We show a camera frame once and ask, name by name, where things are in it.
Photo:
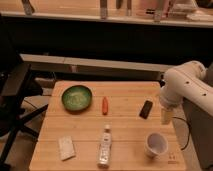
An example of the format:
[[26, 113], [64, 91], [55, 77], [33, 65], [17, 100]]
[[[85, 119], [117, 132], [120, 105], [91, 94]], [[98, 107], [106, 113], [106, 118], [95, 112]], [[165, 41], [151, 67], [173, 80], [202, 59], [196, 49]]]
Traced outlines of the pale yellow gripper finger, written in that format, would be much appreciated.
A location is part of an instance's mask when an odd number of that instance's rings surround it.
[[163, 125], [168, 125], [173, 118], [173, 110], [172, 109], [167, 109], [163, 108], [161, 110], [161, 123]]

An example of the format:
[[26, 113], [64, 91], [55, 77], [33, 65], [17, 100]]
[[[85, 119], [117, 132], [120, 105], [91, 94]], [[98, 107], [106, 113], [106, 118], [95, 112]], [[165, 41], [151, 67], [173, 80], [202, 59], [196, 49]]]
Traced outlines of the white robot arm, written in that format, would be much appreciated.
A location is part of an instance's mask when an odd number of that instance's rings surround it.
[[165, 85], [160, 89], [161, 123], [167, 125], [173, 109], [186, 98], [213, 116], [213, 87], [203, 82], [207, 69], [199, 61], [189, 61], [169, 68], [164, 73]]

